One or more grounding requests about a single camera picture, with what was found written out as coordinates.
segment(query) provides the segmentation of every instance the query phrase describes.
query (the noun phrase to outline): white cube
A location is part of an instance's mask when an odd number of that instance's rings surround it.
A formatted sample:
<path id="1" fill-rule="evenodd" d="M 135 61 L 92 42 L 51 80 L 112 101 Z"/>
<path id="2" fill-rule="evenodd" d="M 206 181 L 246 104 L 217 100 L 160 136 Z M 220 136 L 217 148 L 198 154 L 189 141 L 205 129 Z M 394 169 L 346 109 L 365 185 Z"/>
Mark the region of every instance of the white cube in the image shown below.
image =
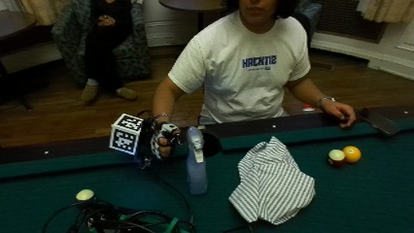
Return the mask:
<path id="1" fill-rule="evenodd" d="M 112 138 L 109 147 L 129 154 L 135 154 L 144 119 L 123 114 L 112 125 Z"/>

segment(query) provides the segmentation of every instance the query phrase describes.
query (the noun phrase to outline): seated person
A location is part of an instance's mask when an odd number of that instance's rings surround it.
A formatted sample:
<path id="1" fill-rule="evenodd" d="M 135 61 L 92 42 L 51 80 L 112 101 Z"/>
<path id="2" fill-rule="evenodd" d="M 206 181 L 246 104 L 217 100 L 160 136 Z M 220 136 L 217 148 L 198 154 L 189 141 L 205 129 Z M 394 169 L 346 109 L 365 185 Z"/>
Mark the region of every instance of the seated person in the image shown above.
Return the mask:
<path id="1" fill-rule="evenodd" d="M 87 86 L 81 100 L 91 102 L 99 91 L 99 85 L 127 100 L 135 100 L 137 94 L 124 87 L 117 70 L 113 49 L 132 32 L 131 0 L 92 0 L 91 20 L 93 27 L 85 42 Z"/>
<path id="2" fill-rule="evenodd" d="M 351 106 L 336 102 L 306 78 L 310 69 L 306 33 L 292 17 L 297 1 L 228 0 L 236 12 L 194 36 L 182 51 L 153 99 L 154 122 L 168 122 L 174 102 L 185 93 L 205 89 L 200 124 L 281 117 L 284 87 L 298 100 L 329 115 L 355 122 Z M 158 158 L 170 154 L 162 134 L 152 142 Z"/>

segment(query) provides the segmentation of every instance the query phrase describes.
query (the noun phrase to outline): curtain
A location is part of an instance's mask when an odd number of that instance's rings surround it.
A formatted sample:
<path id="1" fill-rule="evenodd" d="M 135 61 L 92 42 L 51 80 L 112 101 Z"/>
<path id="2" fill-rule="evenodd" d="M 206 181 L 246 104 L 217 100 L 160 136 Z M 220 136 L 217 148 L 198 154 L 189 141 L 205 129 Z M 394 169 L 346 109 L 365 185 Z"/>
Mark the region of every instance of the curtain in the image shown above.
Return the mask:
<path id="1" fill-rule="evenodd" d="M 409 22 L 414 17 L 414 0 L 359 0 L 357 11 L 377 22 Z"/>
<path id="2" fill-rule="evenodd" d="M 23 10 L 21 3 L 16 0 L 0 0 L 0 11 L 20 12 Z"/>
<path id="3" fill-rule="evenodd" d="M 23 10 L 36 15 L 39 25 L 51 25 L 71 0 L 19 0 Z"/>

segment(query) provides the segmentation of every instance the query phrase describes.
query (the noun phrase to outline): wristwatch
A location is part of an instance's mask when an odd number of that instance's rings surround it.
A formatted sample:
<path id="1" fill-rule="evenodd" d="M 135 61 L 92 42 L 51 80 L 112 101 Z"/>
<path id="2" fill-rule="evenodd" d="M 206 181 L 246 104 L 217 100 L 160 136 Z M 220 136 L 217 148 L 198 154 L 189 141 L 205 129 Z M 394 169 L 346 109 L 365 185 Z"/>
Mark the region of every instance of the wristwatch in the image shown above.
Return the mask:
<path id="1" fill-rule="evenodd" d="M 334 97 L 330 97 L 330 96 L 322 97 L 322 98 L 318 100 L 318 108 L 320 108 L 321 110 L 322 110 L 321 104 L 322 104 L 322 101 L 324 101 L 324 100 L 336 101 Z"/>

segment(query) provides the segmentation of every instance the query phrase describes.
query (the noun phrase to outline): hand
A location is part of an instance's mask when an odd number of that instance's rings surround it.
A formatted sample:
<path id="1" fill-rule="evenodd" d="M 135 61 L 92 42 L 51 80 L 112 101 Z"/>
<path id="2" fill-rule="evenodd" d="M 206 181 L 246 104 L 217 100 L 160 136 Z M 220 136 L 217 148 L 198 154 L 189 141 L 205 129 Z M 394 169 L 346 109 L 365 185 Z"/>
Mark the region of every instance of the hand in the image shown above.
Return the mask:
<path id="1" fill-rule="evenodd" d="M 156 130 L 152 139 L 152 151 L 156 157 L 165 160 L 170 157 L 173 148 L 178 142 L 180 128 L 173 123 L 162 123 Z"/>
<path id="2" fill-rule="evenodd" d="M 109 16 L 100 16 L 99 17 L 99 26 L 115 26 L 115 18 Z"/>
<path id="3" fill-rule="evenodd" d="M 321 103 L 321 109 L 325 111 L 325 113 L 336 116 L 336 118 L 342 121 L 340 124 L 341 128 L 347 128 L 354 125 L 357 118 L 350 105 L 332 100 L 325 100 Z"/>

